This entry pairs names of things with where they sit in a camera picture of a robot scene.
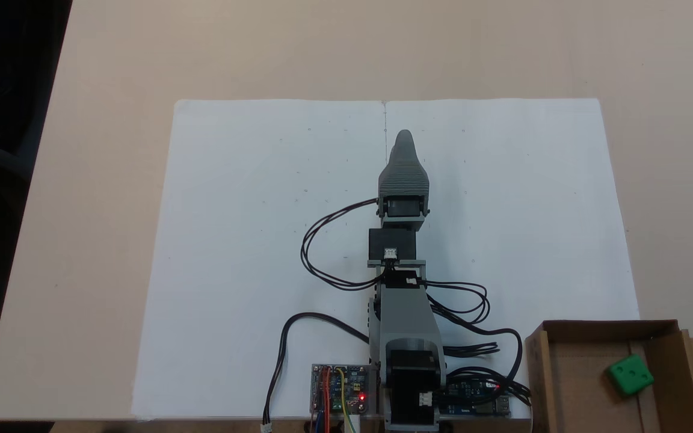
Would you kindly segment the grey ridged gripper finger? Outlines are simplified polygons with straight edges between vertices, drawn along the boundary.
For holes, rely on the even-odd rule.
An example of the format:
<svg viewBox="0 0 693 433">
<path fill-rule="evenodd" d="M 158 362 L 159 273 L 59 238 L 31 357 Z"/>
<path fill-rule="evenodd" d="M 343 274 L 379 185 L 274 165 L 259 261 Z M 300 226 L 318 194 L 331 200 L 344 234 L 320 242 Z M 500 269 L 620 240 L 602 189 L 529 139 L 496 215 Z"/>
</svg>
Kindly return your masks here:
<svg viewBox="0 0 693 433">
<path fill-rule="evenodd" d="M 406 129 L 399 131 L 387 165 L 378 178 L 378 197 L 414 195 L 427 198 L 429 191 L 429 177 L 416 154 L 412 133 Z"/>
</svg>

